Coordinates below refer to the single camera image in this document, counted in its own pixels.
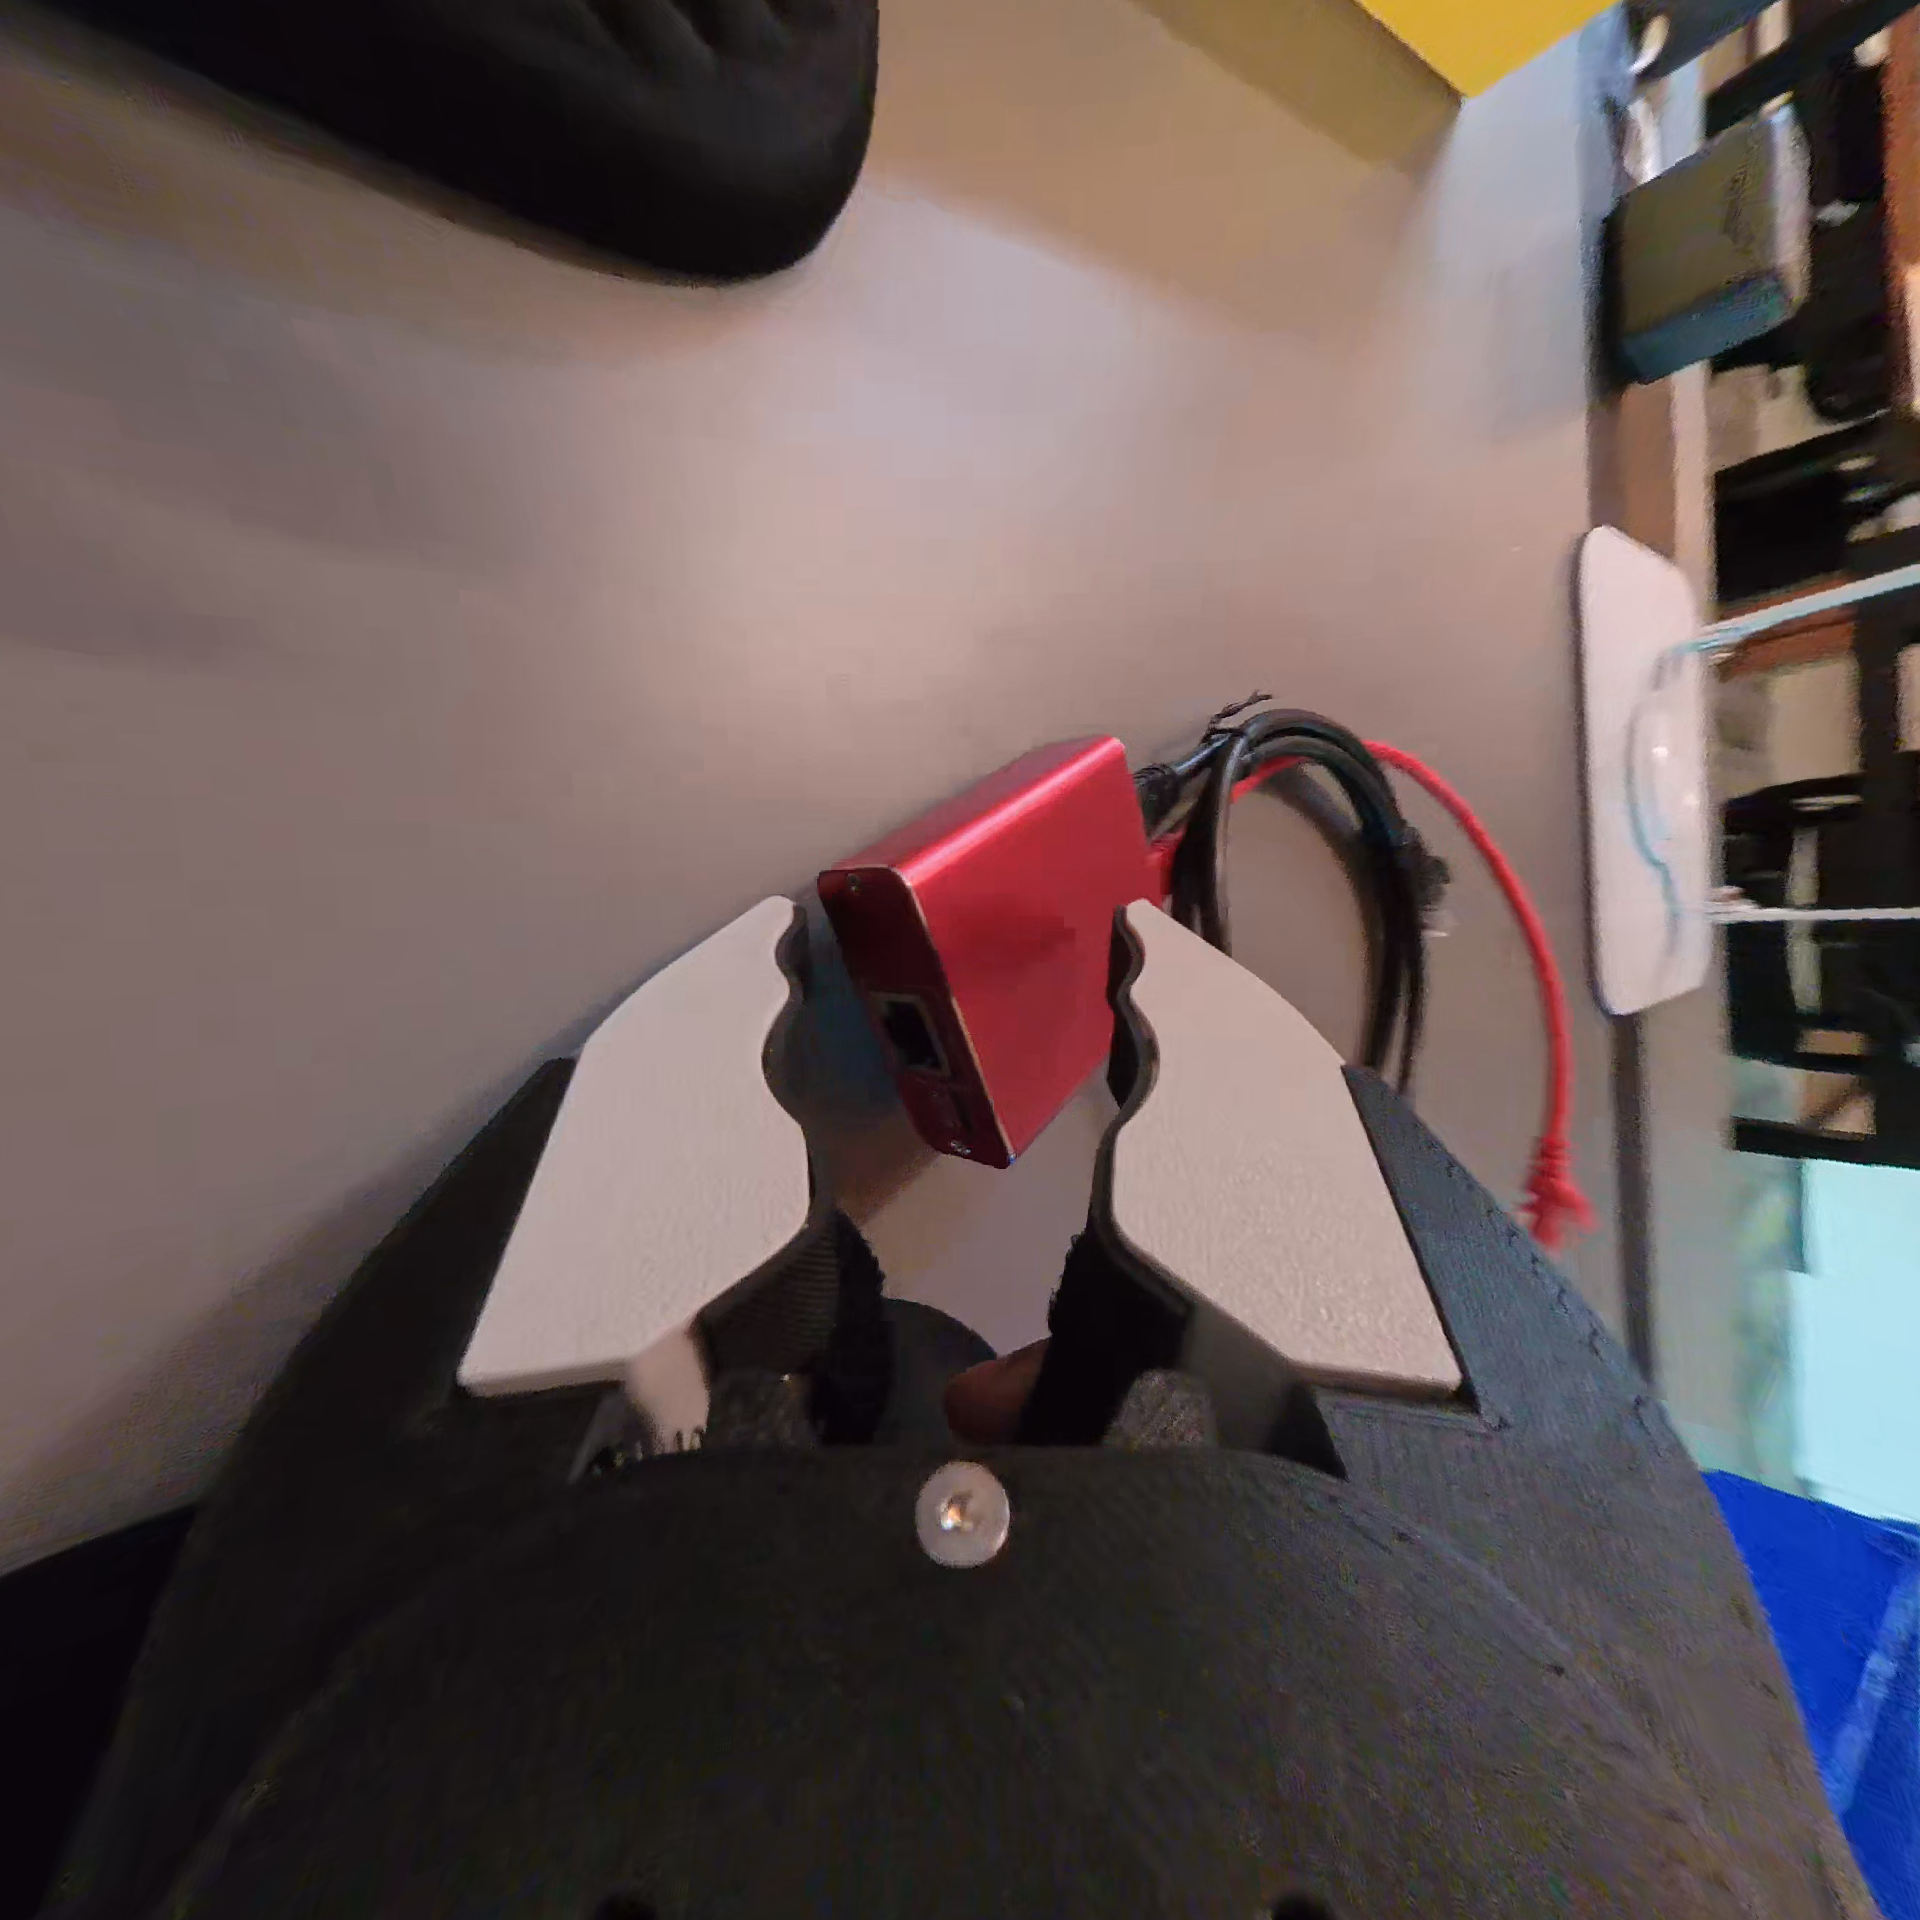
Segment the grey power box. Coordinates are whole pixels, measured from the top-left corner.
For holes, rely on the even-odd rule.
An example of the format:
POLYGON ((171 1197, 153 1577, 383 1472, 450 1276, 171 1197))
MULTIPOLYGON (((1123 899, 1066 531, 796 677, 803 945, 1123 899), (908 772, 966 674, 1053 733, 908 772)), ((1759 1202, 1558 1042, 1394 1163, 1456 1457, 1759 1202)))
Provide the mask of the grey power box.
POLYGON ((1812 289, 1812 158, 1764 108, 1632 186, 1602 227, 1607 367, 1649 386, 1790 323, 1812 289))

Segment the black wrist rest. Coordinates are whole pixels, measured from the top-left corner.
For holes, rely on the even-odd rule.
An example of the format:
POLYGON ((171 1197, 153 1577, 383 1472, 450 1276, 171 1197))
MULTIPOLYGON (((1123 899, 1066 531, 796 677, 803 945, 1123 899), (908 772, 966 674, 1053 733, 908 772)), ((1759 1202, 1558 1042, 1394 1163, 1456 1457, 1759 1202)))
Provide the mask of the black wrist rest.
POLYGON ((875 129, 875 2, 63 3, 204 83, 613 262, 807 259, 875 129))

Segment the red ethernet splitter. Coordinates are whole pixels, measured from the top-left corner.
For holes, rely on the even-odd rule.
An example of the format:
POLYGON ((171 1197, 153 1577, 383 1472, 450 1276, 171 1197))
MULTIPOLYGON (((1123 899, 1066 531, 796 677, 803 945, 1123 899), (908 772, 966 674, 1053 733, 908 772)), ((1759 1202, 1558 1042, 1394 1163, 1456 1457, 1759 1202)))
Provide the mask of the red ethernet splitter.
POLYGON ((1010 1167, 1104 1065, 1115 918, 1152 877, 1115 733, 1035 748, 819 873, 928 1148, 1010 1167))

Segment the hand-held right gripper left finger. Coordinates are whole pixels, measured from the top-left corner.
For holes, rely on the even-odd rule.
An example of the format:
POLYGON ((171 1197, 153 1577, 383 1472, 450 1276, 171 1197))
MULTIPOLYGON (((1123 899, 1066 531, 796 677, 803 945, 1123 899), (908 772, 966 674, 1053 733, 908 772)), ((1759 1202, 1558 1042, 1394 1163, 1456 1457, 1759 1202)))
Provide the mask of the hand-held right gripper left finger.
POLYGON ((708 1435, 720 1380, 798 1380, 831 1439, 895 1376, 884 1279, 786 1097, 805 908, 771 896, 587 1037, 456 1367, 476 1398, 616 1388, 645 1444, 708 1435))

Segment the grey desk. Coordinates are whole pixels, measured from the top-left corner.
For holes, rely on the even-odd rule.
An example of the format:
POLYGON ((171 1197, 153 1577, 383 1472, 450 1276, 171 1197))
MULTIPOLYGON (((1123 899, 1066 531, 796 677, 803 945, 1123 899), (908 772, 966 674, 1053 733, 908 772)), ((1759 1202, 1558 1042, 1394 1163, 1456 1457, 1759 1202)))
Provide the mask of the grey desk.
POLYGON ((1573 551, 1609 17, 884 3, 786 275, 613 274, 4 19, 4 1572, 181 1508, 544 1058, 1049 739, 1257 689, 1475 804, 1636 1345, 1573 551))

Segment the yellow plastic bin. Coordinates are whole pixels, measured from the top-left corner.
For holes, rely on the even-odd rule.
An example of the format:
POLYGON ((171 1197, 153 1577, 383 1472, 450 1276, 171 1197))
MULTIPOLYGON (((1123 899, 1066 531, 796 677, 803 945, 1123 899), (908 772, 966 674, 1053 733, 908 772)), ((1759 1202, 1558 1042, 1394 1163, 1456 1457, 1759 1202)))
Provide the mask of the yellow plastic bin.
POLYGON ((1576 36, 1615 2, 1358 2, 1463 100, 1576 36))

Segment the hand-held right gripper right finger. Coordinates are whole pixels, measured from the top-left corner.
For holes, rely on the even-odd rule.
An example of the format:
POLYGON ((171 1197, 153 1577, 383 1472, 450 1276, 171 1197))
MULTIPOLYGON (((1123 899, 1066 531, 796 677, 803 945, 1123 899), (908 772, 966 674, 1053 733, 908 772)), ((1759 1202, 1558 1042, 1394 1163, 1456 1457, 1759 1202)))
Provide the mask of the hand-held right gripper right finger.
POLYGON ((1254 972, 1117 909, 1117 1115, 1049 1311, 1035 1444, 1097 1444, 1147 1376, 1198 1388, 1221 1444, 1329 1444, 1318 1393, 1419 1412, 1469 1378, 1352 1075, 1254 972))

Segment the white board stand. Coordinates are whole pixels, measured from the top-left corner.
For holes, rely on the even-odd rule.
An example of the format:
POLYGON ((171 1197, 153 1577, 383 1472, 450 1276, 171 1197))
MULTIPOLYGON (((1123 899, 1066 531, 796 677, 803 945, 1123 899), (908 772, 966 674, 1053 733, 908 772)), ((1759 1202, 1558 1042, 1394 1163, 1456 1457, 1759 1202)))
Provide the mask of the white board stand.
POLYGON ((1723 883, 1710 668, 1796 620, 1914 592, 1918 566, 1707 621, 1689 575, 1612 525, 1575 558, 1591 982, 1632 1018, 1707 982, 1715 933, 1760 924, 1917 924, 1917 906, 1760 908, 1723 883))

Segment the blue plastic bin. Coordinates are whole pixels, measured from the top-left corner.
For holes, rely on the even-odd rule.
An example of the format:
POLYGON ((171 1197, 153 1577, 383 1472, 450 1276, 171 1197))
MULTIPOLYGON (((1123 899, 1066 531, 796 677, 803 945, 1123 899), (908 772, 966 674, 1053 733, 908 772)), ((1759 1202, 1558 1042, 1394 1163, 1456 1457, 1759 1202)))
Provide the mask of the blue plastic bin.
POLYGON ((1788 1669, 1819 1778, 1887 1918, 1918 1914, 1918 1529, 1705 1476, 1788 1669))

